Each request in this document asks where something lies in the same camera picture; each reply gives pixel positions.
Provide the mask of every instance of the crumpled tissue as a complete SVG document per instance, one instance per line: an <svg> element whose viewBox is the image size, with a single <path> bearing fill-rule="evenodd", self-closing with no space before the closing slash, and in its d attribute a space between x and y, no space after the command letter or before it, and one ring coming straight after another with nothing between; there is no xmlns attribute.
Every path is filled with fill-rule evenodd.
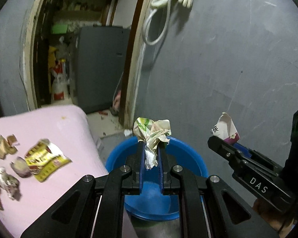
<svg viewBox="0 0 298 238"><path fill-rule="evenodd" d="M222 113L217 124L211 129L211 133L231 145L240 139L232 118L227 113Z"/></svg>
<svg viewBox="0 0 298 238"><path fill-rule="evenodd" d="M158 165L157 146L160 141L169 144L167 135L171 135L169 120L153 121L147 118L137 118L134 123L134 134L139 141L146 143L145 146L145 167L151 169Z"/></svg>

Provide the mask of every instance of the blue bucket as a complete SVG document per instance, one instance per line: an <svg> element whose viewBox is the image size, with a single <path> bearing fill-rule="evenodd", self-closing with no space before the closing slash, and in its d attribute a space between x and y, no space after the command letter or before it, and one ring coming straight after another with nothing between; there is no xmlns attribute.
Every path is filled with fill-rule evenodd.
<svg viewBox="0 0 298 238"><path fill-rule="evenodd" d="M177 163L195 175L208 177L201 156L184 142L172 137L166 148L167 154L175 156ZM108 172L125 164L127 156L136 153L137 137L123 141L109 155L106 162ZM160 193L158 168L144 173L144 185L139 196L125 196L125 209L133 216L149 221L167 221L179 218L177 195L164 196Z"/></svg>

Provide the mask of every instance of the metal screw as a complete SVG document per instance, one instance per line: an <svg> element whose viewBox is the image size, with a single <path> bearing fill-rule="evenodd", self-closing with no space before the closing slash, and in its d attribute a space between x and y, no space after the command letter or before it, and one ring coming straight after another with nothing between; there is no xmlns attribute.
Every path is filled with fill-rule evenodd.
<svg viewBox="0 0 298 238"><path fill-rule="evenodd" d="M181 172L183 170L183 167L179 166L179 165L176 165L176 166L173 167L173 170L176 171L176 172Z"/></svg>
<svg viewBox="0 0 298 238"><path fill-rule="evenodd" d="M83 181L84 182L89 182L91 180L93 180L93 176L91 176L91 175L85 175L85 176L83 176Z"/></svg>
<svg viewBox="0 0 298 238"><path fill-rule="evenodd" d="M130 167L129 166L122 166L120 167L120 171L122 172L128 172L130 170Z"/></svg>
<svg viewBox="0 0 298 238"><path fill-rule="evenodd" d="M219 182L220 178L218 176L211 176L210 180L211 180L211 182Z"/></svg>

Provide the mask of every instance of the yellow food package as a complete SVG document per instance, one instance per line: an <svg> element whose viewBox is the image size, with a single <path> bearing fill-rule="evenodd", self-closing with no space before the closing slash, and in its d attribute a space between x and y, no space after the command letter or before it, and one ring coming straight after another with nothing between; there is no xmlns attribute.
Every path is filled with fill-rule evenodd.
<svg viewBox="0 0 298 238"><path fill-rule="evenodd" d="M71 160L49 140L40 140L24 157L31 173L39 182L45 181L54 171Z"/></svg>

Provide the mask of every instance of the pink table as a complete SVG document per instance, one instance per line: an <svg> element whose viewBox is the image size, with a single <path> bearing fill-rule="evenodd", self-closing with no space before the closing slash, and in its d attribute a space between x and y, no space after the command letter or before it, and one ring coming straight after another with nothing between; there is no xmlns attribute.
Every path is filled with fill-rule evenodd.
<svg viewBox="0 0 298 238"><path fill-rule="evenodd" d="M86 174L99 177L107 171L99 159L90 134L86 114L76 106L46 107L29 113L0 118L0 135L14 134L20 145L18 152L0 159L7 173L20 181L21 199L12 201L5 191L0 199L4 210L0 220L10 234L19 238L22 232ZM40 183L33 176L21 178L11 169L10 162L24 157L39 139L48 138L72 162L54 172ZM124 214L123 237L137 237L128 215Z"/></svg>

